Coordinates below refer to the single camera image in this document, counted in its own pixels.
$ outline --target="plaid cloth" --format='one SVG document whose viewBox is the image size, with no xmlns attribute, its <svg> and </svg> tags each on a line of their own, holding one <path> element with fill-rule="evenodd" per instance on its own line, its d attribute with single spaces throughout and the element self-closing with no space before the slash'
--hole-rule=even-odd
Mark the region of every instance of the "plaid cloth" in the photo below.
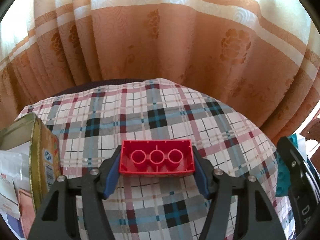
<svg viewBox="0 0 320 240">
<path fill-rule="evenodd" d="M 287 237 L 294 232 L 289 199 L 276 198 L 276 148 L 251 121 L 214 98 L 166 79 L 97 87 L 26 106 L 60 140 L 62 172 L 81 176 L 110 158 L 123 139 L 191 139 L 202 157 L 231 176 L 255 175 L 273 203 Z M 193 176 L 120 177 L 104 201 L 118 240 L 198 239 L 210 202 Z M 232 239 L 236 198 L 226 239 Z M 77 213 L 82 239 L 81 198 Z"/>
</svg>

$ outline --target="red plastic block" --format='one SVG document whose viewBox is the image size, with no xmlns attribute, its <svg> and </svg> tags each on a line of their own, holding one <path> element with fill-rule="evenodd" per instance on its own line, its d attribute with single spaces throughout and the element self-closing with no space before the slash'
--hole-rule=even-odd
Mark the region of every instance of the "red plastic block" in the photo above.
<svg viewBox="0 0 320 240">
<path fill-rule="evenodd" d="M 119 172 L 126 176 L 188 176 L 195 164 L 191 140 L 124 140 Z"/>
</svg>

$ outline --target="metal screw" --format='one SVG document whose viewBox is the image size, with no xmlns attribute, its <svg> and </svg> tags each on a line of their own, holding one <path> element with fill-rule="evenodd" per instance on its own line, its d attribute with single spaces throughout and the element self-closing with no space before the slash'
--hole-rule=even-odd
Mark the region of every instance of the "metal screw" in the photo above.
<svg viewBox="0 0 320 240">
<path fill-rule="evenodd" d="M 255 182 L 257 180 L 257 178 L 253 175 L 249 175 L 248 176 L 248 180 L 251 181 L 251 182 Z"/>
<path fill-rule="evenodd" d="M 58 181 L 58 182 L 63 182 L 65 179 L 66 179 L 66 176 L 61 175 L 61 176 L 59 176 L 59 177 L 57 178 L 57 181 Z"/>
<path fill-rule="evenodd" d="M 91 174 L 91 175 L 98 175 L 98 173 L 99 173 L 99 170 L 98 170 L 98 169 L 92 169 L 92 170 L 90 171 L 90 174 Z"/>
<path fill-rule="evenodd" d="M 216 175 L 218 175 L 218 176 L 220 176 L 220 175 L 223 174 L 223 171 L 222 171 L 222 169 L 214 169 L 214 170 L 213 170 L 213 173 L 216 174 Z"/>
</svg>

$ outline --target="brown curtain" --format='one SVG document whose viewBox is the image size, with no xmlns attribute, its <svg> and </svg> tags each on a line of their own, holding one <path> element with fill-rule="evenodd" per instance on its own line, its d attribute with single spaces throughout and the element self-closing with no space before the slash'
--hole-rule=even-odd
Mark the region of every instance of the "brown curtain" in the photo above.
<svg viewBox="0 0 320 240">
<path fill-rule="evenodd" d="M 0 31 L 1 127 L 75 85 L 162 77 L 230 105 L 276 143 L 320 99 L 320 35 L 298 0 L 31 0 L 28 8 L 25 37 L 8 45 Z"/>
</svg>

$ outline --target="circular tube inside brick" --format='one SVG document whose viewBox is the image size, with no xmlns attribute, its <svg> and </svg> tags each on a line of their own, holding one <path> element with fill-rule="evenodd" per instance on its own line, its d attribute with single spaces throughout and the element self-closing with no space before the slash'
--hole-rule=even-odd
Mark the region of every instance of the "circular tube inside brick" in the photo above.
<svg viewBox="0 0 320 240">
<path fill-rule="evenodd" d="M 138 169 L 144 169 L 147 166 L 147 155 L 142 150 L 133 151 L 130 158 L 134 166 L 136 166 Z"/>
<path fill-rule="evenodd" d="M 163 151 L 153 150 L 150 153 L 149 158 L 150 158 L 151 166 L 153 167 L 153 169 L 156 169 L 156 167 L 158 167 L 158 169 L 159 169 L 164 163 Z"/>
<path fill-rule="evenodd" d="M 177 168 L 183 158 L 183 154 L 180 150 L 173 149 L 168 153 L 168 167 L 173 170 Z"/>
</svg>

